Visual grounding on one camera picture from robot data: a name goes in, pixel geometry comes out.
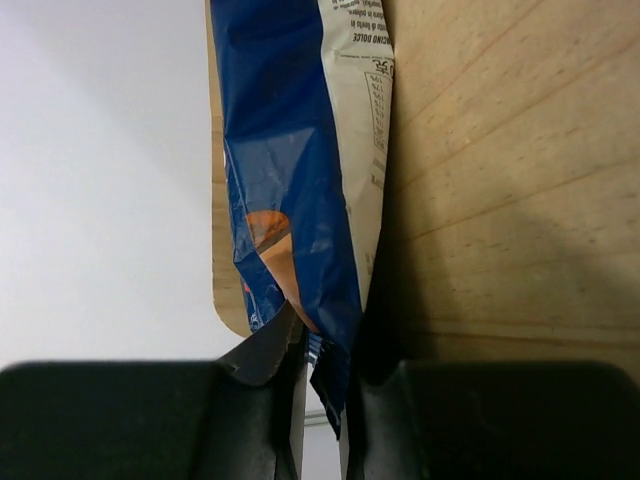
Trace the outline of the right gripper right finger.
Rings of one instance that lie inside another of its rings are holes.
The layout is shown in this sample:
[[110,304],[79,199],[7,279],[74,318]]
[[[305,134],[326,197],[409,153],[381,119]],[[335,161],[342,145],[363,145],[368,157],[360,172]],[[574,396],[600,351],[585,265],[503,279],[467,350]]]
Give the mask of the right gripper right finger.
[[388,319],[365,314],[351,361],[339,440],[343,479],[423,479],[401,362],[406,349]]

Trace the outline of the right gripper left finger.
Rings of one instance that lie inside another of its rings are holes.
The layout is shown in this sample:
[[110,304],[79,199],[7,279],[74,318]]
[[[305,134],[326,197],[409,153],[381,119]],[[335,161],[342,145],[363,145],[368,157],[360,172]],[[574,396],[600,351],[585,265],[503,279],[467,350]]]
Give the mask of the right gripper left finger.
[[289,304],[213,364],[191,479],[299,479],[306,327]]

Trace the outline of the Burts blue bag with bacon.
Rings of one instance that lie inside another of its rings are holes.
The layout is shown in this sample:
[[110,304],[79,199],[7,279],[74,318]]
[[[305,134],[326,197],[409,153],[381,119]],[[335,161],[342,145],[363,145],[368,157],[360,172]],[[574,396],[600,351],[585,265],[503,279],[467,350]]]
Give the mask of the Burts blue bag with bacon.
[[378,1],[215,1],[232,255],[249,326],[284,305],[341,427],[381,230],[394,51]]

